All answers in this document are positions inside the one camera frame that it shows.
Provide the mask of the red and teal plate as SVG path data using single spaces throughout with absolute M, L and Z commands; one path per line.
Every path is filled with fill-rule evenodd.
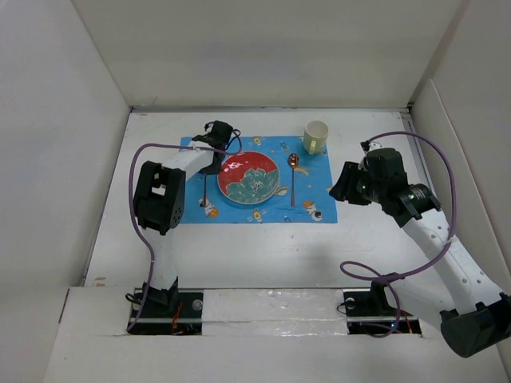
M 280 185 L 279 168 L 261 152 L 241 152 L 223 162 L 217 185 L 233 203 L 256 205 L 274 195 Z

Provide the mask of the copper fork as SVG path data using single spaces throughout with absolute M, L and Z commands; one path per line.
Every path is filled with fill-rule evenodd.
M 208 175 L 204 174 L 203 195 L 202 195 L 202 199 L 200 202 L 201 207 L 206 207 L 208 205 L 207 188 L 208 188 Z

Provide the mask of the blue space-print cloth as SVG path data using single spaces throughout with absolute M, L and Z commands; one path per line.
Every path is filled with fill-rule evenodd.
M 300 136 L 244 136 L 241 152 L 261 152 L 275 161 L 280 185 L 274 195 L 256 205 L 228 200 L 217 185 L 217 176 L 208 176 L 208 205 L 201 207 L 204 176 L 196 174 L 186 183 L 182 223 L 336 223 L 335 201 L 329 196 L 333 185 L 328 153 L 309 155 Z M 290 154 L 299 155 L 295 170 L 295 206 L 291 207 Z

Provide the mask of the pale yellow mug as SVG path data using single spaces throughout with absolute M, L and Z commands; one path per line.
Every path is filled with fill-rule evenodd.
M 326 123 L 320 120 L 309 122 L 303 134 L 303 146 L 309 155 L 321 153 L 327 142 L 329 128 Z

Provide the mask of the copper spoon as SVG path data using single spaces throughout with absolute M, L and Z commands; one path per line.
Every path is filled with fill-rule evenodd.
M 299 166 L 299 155 L 292 153 L 287 158 L 287 164 L 291 169 L 291 207 L 295 206 L 295 170 Z

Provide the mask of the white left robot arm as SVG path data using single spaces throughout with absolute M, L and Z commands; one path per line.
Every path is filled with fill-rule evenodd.
M 147 148 L 175 149 L 176 154 L 163 162 L 146 161 L 138 173 L 135 167 L 140 154 Z M 176 228 L 183 215 L 187 181 L 195 174 L 214 176 L 220 173 L 227 156 L 241 153 L 240 131 L 230 124 L 214 120 L 204 126 L 204 133 L 194 136 L 187 146 L 148 143 L 134 153 L 129 168 L 129 216 L 133 229 L 149 250 L 149 272 L 142 291 L 127 294 L 126 299 L 136 309 L 135 318 L 153 309 L 160 316 L 179 310 L 178 280 L 160 289 L 153 286 L 153 274 L 170 264 L 167 252 L 151 244 L 142 231 L 164 237 Z

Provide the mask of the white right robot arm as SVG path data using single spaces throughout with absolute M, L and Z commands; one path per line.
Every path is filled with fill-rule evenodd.
M 362 161 L 345 162 L 329 192 L 337 201 L 367 206 L 384 213 L 415 241 L 427 258 L 421 267 L 402 273 L 374 271 L 369 304 L 378 314 L 397 307 L 439 329 L 460 357 L 474 354 L 510 336 L 510 296 L 493 282 L 453 234 L 441 204 L 424 184 L 410 184 L 400 152 L 377 148 Z M 434 268 L 449 294 L 433 296 L 413 289 L 406 279 Z

